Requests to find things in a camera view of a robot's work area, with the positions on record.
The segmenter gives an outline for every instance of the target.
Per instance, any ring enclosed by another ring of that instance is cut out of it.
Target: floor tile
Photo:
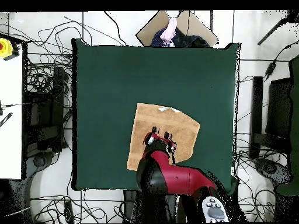
[[[67,30],[64,30],[61,33],[58,33],[58,35],[51,36],[47,42],[51,44],[61,44],[62,42],[64,49],[58,49],[56,46],[47,44],[47,49],[52,53],[60,53],[63,51],[72,52],[72,46],[71,46],[71,39],[72,38],[80,38],[82,35],[82,26],[78,25],[77,23],[66,23],[70,22],[67,20],[64,16],[76,20],[77,22],[82,22],[82,12],[20,12],[20,13],[12,13],[10,14],[10,27],[11,27],[11,33],[15,34],[13,36],[16,36],[16,34],[21,35],[27,35],[31,39],[37,40],[37,41],[46,41],[47,37],[50,35],[51,32],[56,34],[57,32],[61,31],[62,29],[69,28]],[[29,53],[45,53],[45,49],[41,48],[41,46],[36,46],[33,43],[30,43],[28,45],[28,52]]]
[[[49,197],[52,195],[67,195],[67,185],[72,172],[72,153],[67,148],[59,156],[57,163],[51,165],[43,171],[38,172],[32,181],[31,198]],[[79,200],[80,191],[74,191],[71,186],[68,187],[69,196],[72,199]]]
[[[0,12],[0,32],[6,34],[8,32],[8,14]]]
[[[86,200],[123,200],[123,190],[88,189],[84,193]]]
[[[219,42],[214,48],[225,48],[229,43],[232,43],[233,12],[233,10],[213,11],[213,33]]]
[[[129,46],[142,46],[136,38],[136,34],[145,24],[157,13],[157,10],[151,11],[111,11],[107,12],[117,23],[119,27],[120,37]],[[107,34],[114,39],[105,36],[97,31],[87,27],[92,35],[93,46],[98,45],[116,45],[125,44],[119,39],[116,24],[109,19],[104,11],[89,11],[84,12],[84,24],[88,25],[104,34]],[[84,30],[84,40],[89,44],[89,34]]]
[[[261,45],[258,42],[282,18],[284,10],[236,10],[234,42],[242,43],[241,58],[273,60],[286,45],[299,39],[298,26],[286,24],[278,28]],[[299,45],[286,49],[279,60],[290,60],[299,54]]]

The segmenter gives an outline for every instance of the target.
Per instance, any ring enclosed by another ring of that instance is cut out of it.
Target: green tabletop
[[[126,169],[137,103],[171,106],[199,122],[193,155],[179,164],[211,171],[231,189],[237,44],[213,49],[72,42],[75,189],[137,189],[135,172]]]

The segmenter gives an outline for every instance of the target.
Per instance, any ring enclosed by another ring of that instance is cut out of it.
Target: cardboard piece
[[[169,17],[165,10],[160,10],[151,20],[136,34],[136,37],[143,46],[150,46],[155,33],[164,27],[167,27]]]
[[[172,134],[172,140],[177,143],[176,163],[191,157],[200,124],[180,111],[174,111],[172,108],[161,111],[159,110],[161,107],[153,104],[137,104],[127,169],[137,171],[145,149],[145,144],[142,144],[144,137],[153,126],[157,127],[157,131],[159,129],[161,137],[165,131]],[[172,164],[172,157],[169,158],[169,164]]]
[[[165,10],[160,10],[151,20],[136,34],[136,37],[143,44],[143,46],[150,46],[155,33],[164,27],[167,27],[169,23],[169,16]],[[210,47],[217,44],[218,39],[216,35],[206,27],[198,18],[190,11],[185,10],[177,18],[177,28],[183,33],[188,35],[197,35],[205,39]]]

